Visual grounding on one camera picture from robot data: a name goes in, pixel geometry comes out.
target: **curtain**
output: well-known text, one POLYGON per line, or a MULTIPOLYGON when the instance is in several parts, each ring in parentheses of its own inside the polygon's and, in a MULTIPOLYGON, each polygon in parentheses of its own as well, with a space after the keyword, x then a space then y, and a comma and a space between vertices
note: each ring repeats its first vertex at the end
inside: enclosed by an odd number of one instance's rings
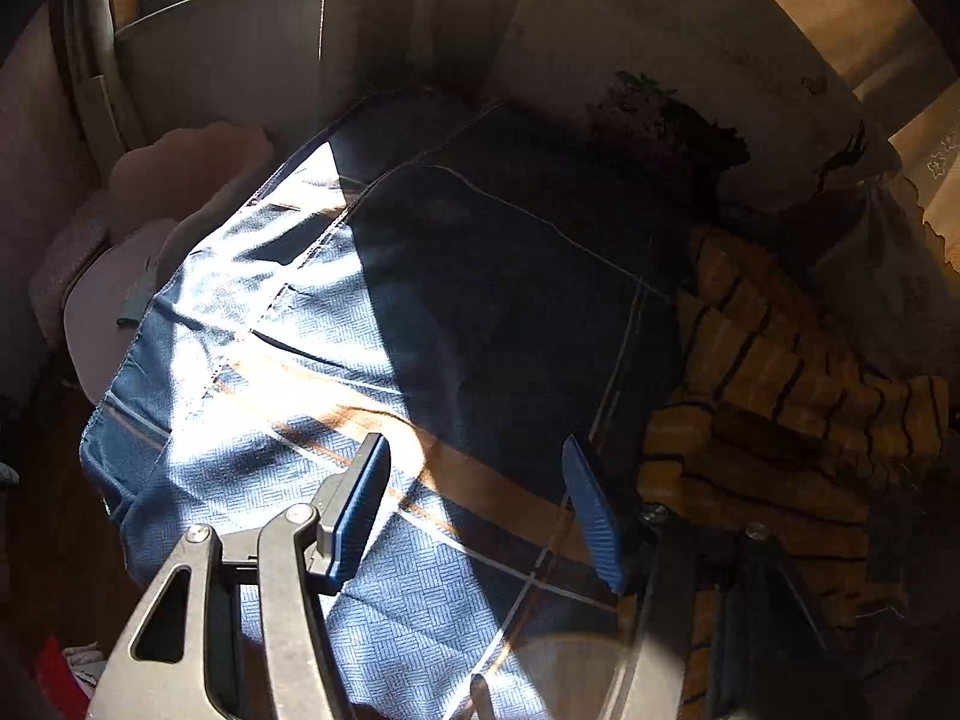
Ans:
POLYGON ((960 271, 960 80, 901 129, 891 143, 904 161, 899 204, 919 206, 944 239, 944 258, 960 271))
POLYGON ((146 145, 113 52, 109 0, 64 0, 62 19, 80 125, 105 182, 126 151, 146 145))
POLYGON ((412 74, 472 97, 517 0, 365 0, 360 43, 377 80, 412 74))

